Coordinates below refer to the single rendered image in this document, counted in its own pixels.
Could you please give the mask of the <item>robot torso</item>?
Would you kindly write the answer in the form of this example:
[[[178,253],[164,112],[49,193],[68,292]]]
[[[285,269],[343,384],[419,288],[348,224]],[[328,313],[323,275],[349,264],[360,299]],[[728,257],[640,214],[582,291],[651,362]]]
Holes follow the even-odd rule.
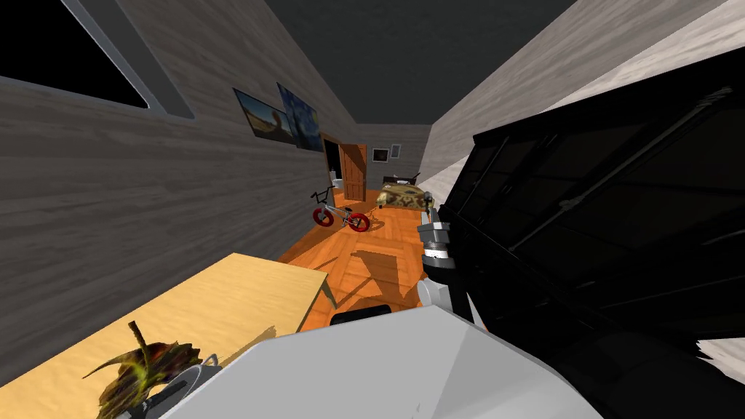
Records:
[[[555,370],[414,308],[257,343],[162,419],[602,419]]]

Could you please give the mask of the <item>dark potted plant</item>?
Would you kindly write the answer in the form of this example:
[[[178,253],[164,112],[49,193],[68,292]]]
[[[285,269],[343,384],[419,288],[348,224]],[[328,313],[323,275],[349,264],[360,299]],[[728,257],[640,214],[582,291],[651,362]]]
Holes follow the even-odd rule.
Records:
[[[118,367],[116,379],[99,396],[96,419],[145,419],[150,409],[180,389],[173,386],[151,397],[152,388],[176,382],[190,367],[219,365],[215,354],[201,359],[200,350],[190,343],[147,343],[134,321],[129,322],[128,327],[139,347],[109,359],[87,375],[111,365]]]

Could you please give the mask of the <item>pale wooden table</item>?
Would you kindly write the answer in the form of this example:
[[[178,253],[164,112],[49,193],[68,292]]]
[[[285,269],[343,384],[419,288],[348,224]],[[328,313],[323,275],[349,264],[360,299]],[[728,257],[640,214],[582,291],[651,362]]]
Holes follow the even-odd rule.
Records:
[[[221,360],[262,332],[298,332],[316,299],[331,298],[327,273],[230,254],[112,324],[0,387],[0,419],[95,419],[116,378],[104,362],[148,341],[191,343]]]

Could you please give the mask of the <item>dark window with grey frame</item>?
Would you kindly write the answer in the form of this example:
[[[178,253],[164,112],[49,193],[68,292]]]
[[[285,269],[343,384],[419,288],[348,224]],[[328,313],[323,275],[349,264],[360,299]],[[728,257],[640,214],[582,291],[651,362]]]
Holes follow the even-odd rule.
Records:
[[[0,0],[0,84],[195,117],[120,0]]]

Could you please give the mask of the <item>bed with patterned cover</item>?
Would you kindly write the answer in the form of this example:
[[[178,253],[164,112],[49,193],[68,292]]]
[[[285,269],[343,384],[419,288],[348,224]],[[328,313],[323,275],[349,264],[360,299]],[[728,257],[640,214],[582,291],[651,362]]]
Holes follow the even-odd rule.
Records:
[[[394,206],[425,211],[423,207],[425,191],[416,185],[418,176],[419,174],[413,177],[384,176],[382,188],[375,200],[378,207]]]

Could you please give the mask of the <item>landscape picture on wall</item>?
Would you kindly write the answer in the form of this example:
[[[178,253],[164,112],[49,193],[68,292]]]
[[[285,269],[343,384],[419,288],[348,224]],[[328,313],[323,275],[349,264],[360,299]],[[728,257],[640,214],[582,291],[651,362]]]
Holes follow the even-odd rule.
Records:
[[[296,146],[285,112],[238,89],[233,91],[255,137]]]

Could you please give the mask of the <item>red-wheeled bicycle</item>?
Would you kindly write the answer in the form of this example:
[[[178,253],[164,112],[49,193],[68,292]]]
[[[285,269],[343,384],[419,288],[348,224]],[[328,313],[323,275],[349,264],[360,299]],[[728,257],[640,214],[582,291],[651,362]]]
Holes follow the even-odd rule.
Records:
[[[326,187],[323,191],[313,192],[311,198],[316,200],[318,207],[313,211],[312,218],[314,222],[321,227],[333,226],[335,219],[342,221],[342,226],[348,226],[352,231],[368,231],[371,222],[369,218],[359,212],[354,212],[350,207],[338,208],[328,202],[333,186]]]

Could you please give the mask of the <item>brown wooden door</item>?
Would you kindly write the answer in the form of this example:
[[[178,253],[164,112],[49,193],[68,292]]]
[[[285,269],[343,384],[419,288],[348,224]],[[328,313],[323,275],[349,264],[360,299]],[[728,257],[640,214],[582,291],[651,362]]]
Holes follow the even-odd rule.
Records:
[[[344,198],[350,201],[366,199],[367,153],[364,144],[340,144]]]

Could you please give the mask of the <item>black cupboard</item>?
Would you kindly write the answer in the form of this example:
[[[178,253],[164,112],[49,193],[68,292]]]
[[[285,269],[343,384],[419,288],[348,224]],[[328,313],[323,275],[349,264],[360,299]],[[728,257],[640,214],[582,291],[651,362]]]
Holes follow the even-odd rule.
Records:
[[[474,136],[439,209],[488,331],[602,419],[745,419],[745,47]]]

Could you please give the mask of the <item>blue night sky picture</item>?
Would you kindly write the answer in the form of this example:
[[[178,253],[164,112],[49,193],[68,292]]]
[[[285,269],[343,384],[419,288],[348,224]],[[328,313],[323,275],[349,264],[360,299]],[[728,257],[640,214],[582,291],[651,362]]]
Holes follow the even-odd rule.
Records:
[[[280,83],[277,86],[296,146],[303,150],[323,152],[316,111]]]

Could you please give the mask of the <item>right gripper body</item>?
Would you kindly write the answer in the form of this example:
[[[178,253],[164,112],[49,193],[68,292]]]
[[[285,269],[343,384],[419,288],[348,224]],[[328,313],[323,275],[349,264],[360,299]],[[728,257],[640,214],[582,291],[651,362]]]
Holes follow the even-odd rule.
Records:
[[[450,242],[450,223],[442,222],[435,208],[428,208],[421,213],[421,225],[417,227],[417,232],[424,244],[448,244]]]

